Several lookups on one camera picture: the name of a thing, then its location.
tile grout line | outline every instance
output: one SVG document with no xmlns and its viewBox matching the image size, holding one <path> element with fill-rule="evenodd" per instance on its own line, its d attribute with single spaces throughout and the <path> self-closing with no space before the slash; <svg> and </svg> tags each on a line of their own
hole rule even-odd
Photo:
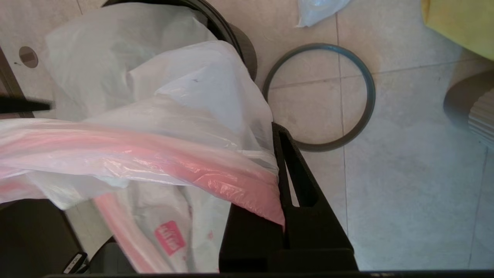
<svg viewBox="0 0 494 278">
<path fill-rule="evenodd" d="M 468 60 L 462 60 L 462 61 L 456 61 L 456 62 L 445 62 L 445 63 L 440 63 L 440 64 L 434 64 L 434 65 L 424 65 L 424 66 L 418 66 L 418 67 L 412 67 L 412 68 L 404 68 L 404 69 L 397 69 L 397 70 L 389 70 L 389 71 L 382 71 L 382 72 L 371 72 L 372 75 L 377 75 L 377 74 L 387 74 L 387 73 L 393 73 L 393 72 L 400 72 L 400 71 L 405 71 L 405 70 L 412 70 L 412 69 L 419 69 L 419 68 L 427 68 L 427 67 L 435 67 L 435 66 L 444 66 L 444 65 L 451 65 L 455 63 L 461 63 L 461 62 L 470 62 L 470 61 L 475 61 L 479 60 L 478 58 L 473 58 L 473 59 L 468 59 Z M 340 77 L 339 79 L 345 79 L 345 78 L 352 78 L 352 77 L 359 77 L 361 75 L 351 75 L 351 76 L 345 76 L 345 77 Z M 297 86 L 303 86 L 303 85 L 308 85 L 308 84 L 314 84 L 314 83 L 323 83 L 323 82 L 328 82 L 333 79 L 338 79 L 338 77 L 332 77 L 332 78 L 326 78 L 326 79 L 320 79 L 320 80 L 311 80 L 311 81 L 305 81 L 305 82 L 297 82 L 297 83 L 292 83 L 292 84 L 285 84 L 285 85 L 280 85 L 280 86 L 275 86 L 271 87 L 270 90 L 272 89 L 284 89 L 284 88 L 290 88 L 290 87 L 297 87 Z"/>
<path fill-rule="evenodd" d="M 336 43 L 339 46 L 339 31 L 338 31 L 338 12 L 336 12 Z M 340 62 L 340 57 L 341 55 L 338 54 L 338 72 L 339 72 L 339 81 L 340 81 L 340 112 L 341 112 L 341 134 L 345 134 L 345 128 L 343 124 L 343 92 L 341 90 L 341 62 Z M 346 236 L 349 236 L 349 230 L 348 230 L 348 194 L 346 190 L 346 157 L 345 157 L 345 146 L 343 146 L 343 177 L 345 181 L 345 219 L 346 219 Z"/>
<path fill-rule="evenodd" d="M 81 12 L 81 15 L 82 15 L 81 4 L 79 4 L 79 0 L 76 0 L 76 2 L 77 2 L 77 6 L 79 7 L 79 12 Z"/>
<path fill-rule="evenodd" d="M 482 189 L 484 188 L 484 174 L 486 172 L 488 156 L 489 156 L 489 148 L 486 147 L 486 158 L 484 159 L 484 165 L 482 167 L 482 178 L 480 179 L 479 199 L 477 200 L 477 209 L 475 210 L 475 220 L 473 222 L 473 234 L 472 234 L 472 243 L 470 244 L 470 256 L 468 257 L 468 268 L 469 269 L 470 269 L 470 264 L 472 262 L 473 241 L 475 240 L 475 230 L 477 228 L 477 216 L 479 214 L 480 199 L 482 197 Z"/>
</svg>

rubber ring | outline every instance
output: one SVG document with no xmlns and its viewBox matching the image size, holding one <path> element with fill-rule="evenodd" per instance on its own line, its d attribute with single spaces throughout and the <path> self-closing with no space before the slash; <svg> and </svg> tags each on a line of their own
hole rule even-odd
<svg viewBox="0 0 494 278">
<path fill-rule="evenodd" d="M 292 51 L 289 51 L 287 54 L 285 54 L 281 59 L 279 59 L 276 64 L 273 66 L 273 68 L 269 71 L 268 76 L 266 77 L 266 81 L 264 82 L 264 86 L 262 87 L 262 95 L 264 96 L 264 99 L 266 102 L 268 102 L 268 93 L 269 93 L 269 87 L 271 85 L 271 81 L 273 80 L 273 77 L 275 73 L 278 71 L 278 69 L 283 65 L 286 61 L 288 61 L 290 58 L 293 56 L 300 54 L 305 51 L 309 50 L 316 50 L 316 49 L 323 49 L 323 50 L 329 50 L 329 51 L 334 51 L 336 53 L 342 54 L 343 56 L 347 57 L 350 59 L 352 62 L 355 63 L 355 65 L 360 69 L 362 72 L 362 75 L 364 77 L 364 80 L 366 82 L 367 86 L 367 103 L 366 107 L 364 109 L 364 113 L 362 114 L 362 117 L 358 121 L 358 123 L 348 132 L 345 134 L 343 137 L 336 139 L 334 141 L 328 142 L 328 143 L 322 143 L 322 144 L 308 144 L 304 142 L 300 142 L 295 140 L 297 143 L 297 146 L 301 150 L 305 151 L 311 151 L 311 152 L 321 152 L 321 151 L 329 151 L 329 150 L 334 150 L 339 147 L 342 147 L 349 143 L 351 140 L 355 139 L 360 132 L 366 127 L 367 123 L 371 119 L 372 112 L 374 111 L 374 105 L 375 105 L 375 85 L 374 85 L 374 79 L 372 78 L 371 72 L 369 69 L 366 67 L 364 62 L 360 60 L 357 55 L 355 55 L 353 52 L 342 48 L 340 46 L 335 46 L 335 45 L 330 45 L 330 44 L 323 44 L 323 43 L 317 43 L 317 44 L 308 44 L 304 46 L 299 46 Z"/>
</svg>

